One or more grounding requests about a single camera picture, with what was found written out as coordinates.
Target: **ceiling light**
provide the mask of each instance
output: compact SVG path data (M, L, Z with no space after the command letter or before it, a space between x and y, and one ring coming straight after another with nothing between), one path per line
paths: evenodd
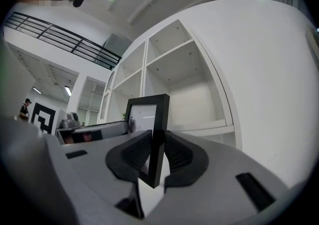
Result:
M67 87L67 86L64 86L64 88L65 88L66 92L68 93L68 95L71 96L71 90L70 90L70 88Z
M39 94L42 94L39 90L37 90L35 87L33 87L33 89L38 92Z

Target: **rectangular ceiling light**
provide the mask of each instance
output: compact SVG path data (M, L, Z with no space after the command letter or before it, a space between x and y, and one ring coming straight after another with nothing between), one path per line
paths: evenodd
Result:
M39 94L42 94L39 90L37 90L35 87L33 87L33 89L38 92Z
M65 88L66 92L68 93L68 95L71 96L71 90L70 90L70 88L67 87L67 86L64 86L64 88Z

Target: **balcony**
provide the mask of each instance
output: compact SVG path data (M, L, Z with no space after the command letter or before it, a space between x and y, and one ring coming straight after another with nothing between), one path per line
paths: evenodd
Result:
M4 25L45 41L109 70L112 70L121 60L119 55L87 38L26 14L14 12Z

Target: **black rectangular slot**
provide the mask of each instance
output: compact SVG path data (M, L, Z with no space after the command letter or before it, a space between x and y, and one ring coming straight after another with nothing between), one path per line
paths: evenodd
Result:
M250 173L236 175L236 179L258 211L261 212L275 201L275 199Z
M88 154L86 151L84 150L81 150L81 151L75 151L75 152L70 152L70 153L66 153L66 157L68 159L73 159L73 158L77 158L77 157L80 157L80 156L83 156L85 154Z

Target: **man in black shirt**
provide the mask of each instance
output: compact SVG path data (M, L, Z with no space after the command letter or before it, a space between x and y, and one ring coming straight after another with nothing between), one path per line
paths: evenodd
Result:
M29 119L29 112L28 112L28 106L30 105L30 99L29 98L26 98L24 104L22 104L22 107L20 109L20 114L19 114L19 117L22 119L22 120L28 120Z

